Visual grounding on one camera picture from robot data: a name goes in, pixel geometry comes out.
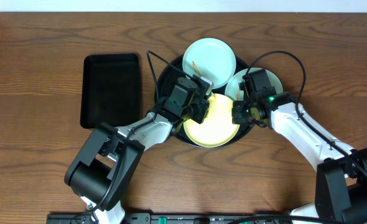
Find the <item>green yellow sponge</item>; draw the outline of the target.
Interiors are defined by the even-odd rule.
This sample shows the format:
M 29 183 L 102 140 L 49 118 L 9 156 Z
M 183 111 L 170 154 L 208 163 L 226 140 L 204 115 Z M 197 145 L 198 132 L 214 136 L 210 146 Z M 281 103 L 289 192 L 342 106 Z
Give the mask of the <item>green yellow sponge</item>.
M 209 105 L 208 105 L 208 113 L 207 113 L 206 118 L 209 118 L 212 115 L 215 100 L 216 100 L 216 96 L 213 92 L 211 92 L 207 97 L 207 101 L 209 102 Z

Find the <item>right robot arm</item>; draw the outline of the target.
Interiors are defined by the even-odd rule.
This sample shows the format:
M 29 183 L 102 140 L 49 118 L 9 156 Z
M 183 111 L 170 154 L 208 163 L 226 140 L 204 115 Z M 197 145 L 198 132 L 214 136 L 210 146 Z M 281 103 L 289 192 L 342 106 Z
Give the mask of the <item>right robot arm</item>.
M 284 136 L 317 173 L 315 201 L 289 213 L 289 223 L 367 223 L 367 148 L 357 150 L 319 125 L 288 92 L 238 90 L 233 121 Z

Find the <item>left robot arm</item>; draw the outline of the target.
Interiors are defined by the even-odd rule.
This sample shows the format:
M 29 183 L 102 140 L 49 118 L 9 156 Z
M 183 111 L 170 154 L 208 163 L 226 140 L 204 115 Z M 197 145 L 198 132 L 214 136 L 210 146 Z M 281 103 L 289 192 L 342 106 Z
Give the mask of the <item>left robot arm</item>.
M 69 166 L 64 182 L 87 205 L 84 214 L 70 223 L 121 223 L 125 211 L 121 198 L 147 149 L 165 142 L 183 122 L 202 123 L 214 96 L 195 95 L 181 103 L 178 96 L 157 102 L 146 116 L 133 124 L 112 127 L 99 124 Z

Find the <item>yellow plate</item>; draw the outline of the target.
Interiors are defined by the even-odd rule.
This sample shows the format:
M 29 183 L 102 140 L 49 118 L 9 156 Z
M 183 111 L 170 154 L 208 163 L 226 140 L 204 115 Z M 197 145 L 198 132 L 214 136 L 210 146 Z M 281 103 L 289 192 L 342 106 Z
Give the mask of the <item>yellow plate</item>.
M 236 135 L 238 124 L 232 122 L 233 100 L 215 93 L 209 101 L 207 117 L 202 124 L 189 119 L 183 123 L 188 138 L 203 147 L 222 146 Z

